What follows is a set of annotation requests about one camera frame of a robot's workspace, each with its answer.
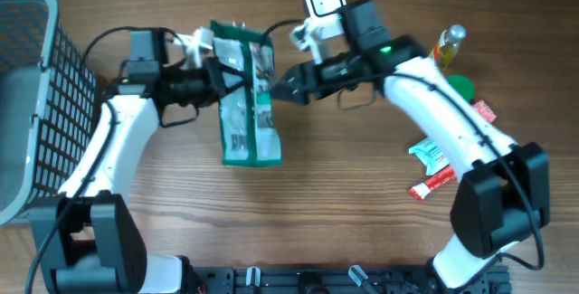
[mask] teal wrapper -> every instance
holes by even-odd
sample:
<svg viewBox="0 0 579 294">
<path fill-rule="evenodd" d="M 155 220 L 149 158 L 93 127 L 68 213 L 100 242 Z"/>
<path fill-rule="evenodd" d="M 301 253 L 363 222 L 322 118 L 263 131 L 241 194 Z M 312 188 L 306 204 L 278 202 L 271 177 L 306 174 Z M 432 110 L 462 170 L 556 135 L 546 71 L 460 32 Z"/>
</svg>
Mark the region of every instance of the teal wrapper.
<svg viewBox="0 0 579 294">
<path fill-rule="evenodd" d="M 265 167 L 281 164 L 281 142 L 271 118 L 270 83 L 274 76 L 271 39 L 260 48 L 261 34 L 243 27 L 211 21 L 214 54 L 220 62 L 246 76 L 248 86 L 239 88 L 219 101 L 219 120 L 223 164 Z M 224 73 L 225 85 L 242 81 L 238 75 Z"/>
</svg>

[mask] basket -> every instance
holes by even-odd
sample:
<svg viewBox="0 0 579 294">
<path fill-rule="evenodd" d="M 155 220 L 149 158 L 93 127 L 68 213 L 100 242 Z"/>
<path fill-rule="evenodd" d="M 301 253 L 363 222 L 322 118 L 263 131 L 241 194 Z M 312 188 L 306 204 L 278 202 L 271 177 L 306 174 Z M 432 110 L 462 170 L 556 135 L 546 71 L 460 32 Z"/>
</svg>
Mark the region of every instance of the basket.
<svg viewBox="0 0 579 294">
<path fill-rule="evenodd" d="M 0 225 L 72 174 L 94 125 L 94 74 L 57 0 L 0 0 Z"/>
</svg>

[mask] wooden surface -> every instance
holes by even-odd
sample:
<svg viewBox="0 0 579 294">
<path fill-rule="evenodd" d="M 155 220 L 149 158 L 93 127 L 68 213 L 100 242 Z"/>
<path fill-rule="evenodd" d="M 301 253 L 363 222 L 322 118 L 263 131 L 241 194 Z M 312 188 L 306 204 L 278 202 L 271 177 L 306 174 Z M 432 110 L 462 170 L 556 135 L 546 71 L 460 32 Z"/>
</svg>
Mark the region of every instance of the wooden surface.
<svg viewBox="0 0 579 294">
<path fill-rule="evenodd" d="M 579 0 L 377 0 L 393 35 L 425 47 L 451 24 L 468 36 L 448 73 L 469 76 L 496 125 L 551 158 L 551 223 L 542 234 L 546 268 L 512 265 L 517 293 L 574 293 L 579 286 Z M 60 0 L 80 48 L 119 25 L 163 25 L 191 33 L 210 19 L 264 29 L 303 16 L 301 0 Z M 308 57 L 274 35 L 279 71 Z M 111 76 L 128 36 L 100 43 L 90 64 Z M 350 101 L 369 98 L 368 88 Z M 407 154 L 422 132 L 384 100 L 343 112 L 334 97 L 302 108 L 275 102 L 283 166 L 221 166 L 216 107 L 191 125 L 149 141 L 129 207 L 150 251 L 183 254 L 195 266 L 424 263 L 451 236 L 456 184 L 417 202 L 424 179 Z M 514 250 L 535 260 L 532 240 Z M 0 229 L 0 292 L 21 292 L 35 252 L 27 226 Z M 37 278 L 42 287 L 42 277 Z"/>
</svg>

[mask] green round object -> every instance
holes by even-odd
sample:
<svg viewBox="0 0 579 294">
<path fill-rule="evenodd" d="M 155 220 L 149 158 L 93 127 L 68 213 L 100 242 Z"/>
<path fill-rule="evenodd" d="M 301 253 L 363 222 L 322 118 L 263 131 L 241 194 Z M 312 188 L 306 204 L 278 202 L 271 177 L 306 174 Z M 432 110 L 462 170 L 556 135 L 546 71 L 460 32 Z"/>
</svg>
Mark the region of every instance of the green round object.
<svg viewBox="0 0 579 294">
<path fill-rule="evenodd" d="M 451 75 L 448 82 L 466 101 L 471 101 L 474 98 L 474 85 L 467 77 Z"/>
</svg>

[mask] robotic arm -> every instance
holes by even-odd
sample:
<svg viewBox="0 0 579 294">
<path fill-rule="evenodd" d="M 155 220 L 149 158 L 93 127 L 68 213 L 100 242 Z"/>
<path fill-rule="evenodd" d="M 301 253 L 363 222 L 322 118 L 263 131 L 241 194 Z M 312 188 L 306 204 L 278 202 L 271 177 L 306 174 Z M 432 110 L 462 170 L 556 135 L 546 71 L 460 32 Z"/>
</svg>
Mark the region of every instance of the robotic arm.
<svg viewBox="0 0 579 294">
<path fill-rule="evenodd" d="M 428 268 L 399 272 L 401 278 L 406 272 L 420 275 L 417 278 L 423 282 L 421 286 L 400 280 L 403 285 L 396 285 L 400 291 L 396 289 L 395 293 L 442 293 L 475 286 L 473 281 L 502 252 L 548 223 L 546 154 L 533 143 L 519 146 L 481 119 L 411 37 L 390 40 L 371 0 L 346 5 L 338 13 L 351 51 L 335 57 L 326 52 L 313 53 L 315 60 L 291 68 L 273 87 L 271 96 L 306 105 L 311 95 L 321 100 L 342 89 L 352 90 L 360 82 L 372 82 L 404 110 L 447 155 L 460 188 L 451 210 L 455 235 Z M 103 105 L 85 156 L 61 188 L 66 197 L 46 198 L 31 210 L 38 247 L 70 201 L 67 197 L 79 189 L 111 131 L 110 117 L 116 116 L 118 123 L 109 149 L 97 162 L 97 172 L 82 200 L 72 203 L 69 217 L 46 250 L 42 270 L 47 289 L 52 293 L 314 294 L 330 293 L 334 288 L 348 293 L 394 292 L 389 279 L 393 270 L 371 270 L 367 274 L 358 266 L 348 272 L 261 272 L 255 267 L 246 272 L 194 270 L 185 257 L 147 253 L 125 202 L 145 144 L 158 125 L 167 126 L 162 121 L 165 106 L 177 103 L 202 108 L 233 91 L 224 86 L 221 76 L 228 68 L 215 58 L 206 58 L 199 67 L 197 51 L 192 51 L 195 59 L 188 63 L 193 69 L 163 67 L 166 51 L 164 38 L 158 33 L 131 32 L 128 78 L 108 88 L 110 106 Z M 321 44 L 309 49 L 325 47 Z M 513 183 L 519 185 L 522 196 Z M 94 239 L 75 240 L 71 234 L 85 225 L 93 227 Z"/>
</svg>

